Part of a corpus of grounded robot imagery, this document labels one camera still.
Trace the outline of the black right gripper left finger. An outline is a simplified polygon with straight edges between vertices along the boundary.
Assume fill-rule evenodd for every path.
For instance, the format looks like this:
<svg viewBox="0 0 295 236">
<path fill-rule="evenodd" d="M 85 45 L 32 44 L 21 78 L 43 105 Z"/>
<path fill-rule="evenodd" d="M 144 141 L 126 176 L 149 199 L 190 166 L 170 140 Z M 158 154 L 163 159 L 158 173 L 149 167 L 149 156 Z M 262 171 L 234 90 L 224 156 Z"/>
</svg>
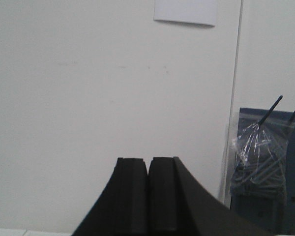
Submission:
<svg viewBox="0 0 295 236">
<path fill-rule="evenodd" d="M 148 235 L 147 180 L 142 159 L 118 158 L 106 187 L 73 235 Z"/>
</svg>

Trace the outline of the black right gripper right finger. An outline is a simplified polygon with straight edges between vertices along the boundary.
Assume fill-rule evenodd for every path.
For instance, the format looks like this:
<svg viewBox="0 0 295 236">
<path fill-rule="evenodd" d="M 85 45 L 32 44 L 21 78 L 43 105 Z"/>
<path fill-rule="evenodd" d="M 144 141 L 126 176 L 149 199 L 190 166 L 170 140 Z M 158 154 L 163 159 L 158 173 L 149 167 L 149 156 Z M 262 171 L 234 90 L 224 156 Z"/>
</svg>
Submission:
<svg viewBox="0 0 295 236">
<path fill-rule="evenodd" d="M 271 235 L 221 204 L 178 157 L 153 158 L 148 178 L 152 236 Z"/>
</svg>

